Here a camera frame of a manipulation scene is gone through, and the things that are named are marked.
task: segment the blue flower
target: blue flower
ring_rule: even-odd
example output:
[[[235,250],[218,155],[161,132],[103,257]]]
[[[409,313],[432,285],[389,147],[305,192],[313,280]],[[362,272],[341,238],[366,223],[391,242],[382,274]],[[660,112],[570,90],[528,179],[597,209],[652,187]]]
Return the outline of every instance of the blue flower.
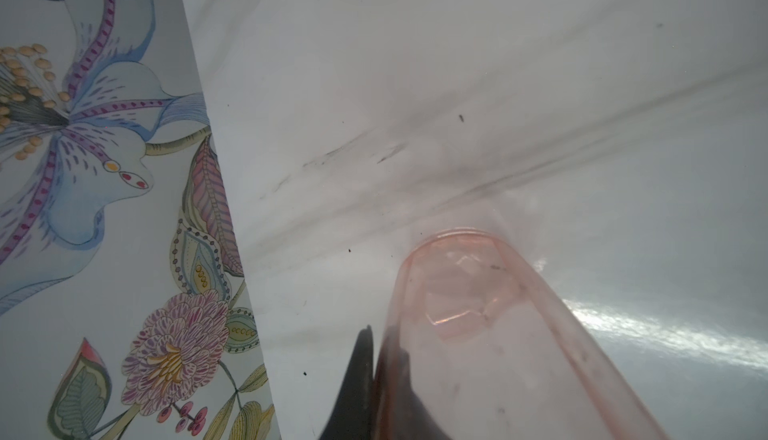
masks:
[[[0,205],[0,315],[91,261],[104,207],[152,188],[141,158],[158,154],[147,144],[158,128],[208,122],[200,93],[168,95],[138,62],[155,29],[153,0],[64,2],[76,49],[60,86],[44,46],[0,50],[0,166],[12,179],[28,175]]]

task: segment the white marble surface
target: white marble surface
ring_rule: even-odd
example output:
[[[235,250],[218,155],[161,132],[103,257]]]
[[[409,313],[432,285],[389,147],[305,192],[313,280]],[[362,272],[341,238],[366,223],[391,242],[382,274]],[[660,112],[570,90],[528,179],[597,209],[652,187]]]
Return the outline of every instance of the white marble surface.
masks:
[[[768,0],[184,2],[285,440],[454,226],[535,265],[672,438],[765,437]]]

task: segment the pink berry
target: pink berry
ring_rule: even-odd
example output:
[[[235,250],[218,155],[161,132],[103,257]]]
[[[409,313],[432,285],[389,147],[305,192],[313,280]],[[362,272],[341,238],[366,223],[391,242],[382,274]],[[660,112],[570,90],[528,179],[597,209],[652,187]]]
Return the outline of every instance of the pink berry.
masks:
[[[179,415],[181,415],[183,417],[186,417],[187,413],[192,411],[192,407],[193,406],[194,406],[194,403],[192,403],[192,402],[185,403],[184,406],[181,407],[181,411],[179,412]]]
[[[205,426],[205,418],[200,420],[199,422],[195,422],[192,424],[192,436],[197,435],[198,433],[203,431],[203,426]]]
[[[206,414],[208,413],[208,407],[202,407],[199,412],[197,412],[197,415],[194,416],[194,420],[196,422],[199,422],[200,420],[205,419]]]
[[[158,423],[163,423],[168,420],[168,417],[172,411],[173,408],[171,408],[170,405],[160,410],[160,413],[158,413]]]

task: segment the transparent plastic handle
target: transparent plastic handle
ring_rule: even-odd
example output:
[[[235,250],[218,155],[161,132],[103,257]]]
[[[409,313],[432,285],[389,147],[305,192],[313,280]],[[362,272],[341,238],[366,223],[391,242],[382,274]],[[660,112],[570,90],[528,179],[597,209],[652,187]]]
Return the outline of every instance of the transparent plastic handle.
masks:
[[[667,438],[542,277],[475,230],[403,262],[373,412],[379,440]]]

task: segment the purple flower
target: purple flower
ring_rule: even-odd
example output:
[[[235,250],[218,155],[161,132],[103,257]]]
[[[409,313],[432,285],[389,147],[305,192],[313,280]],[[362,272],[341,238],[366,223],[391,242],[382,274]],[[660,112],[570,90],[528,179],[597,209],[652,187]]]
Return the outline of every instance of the purple flower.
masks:
[[[148,416],[210,382],[229,335],[226,311],[226,302],[209,290],[180,293],[152,312],[123,360],[123,403],[139,404]]]

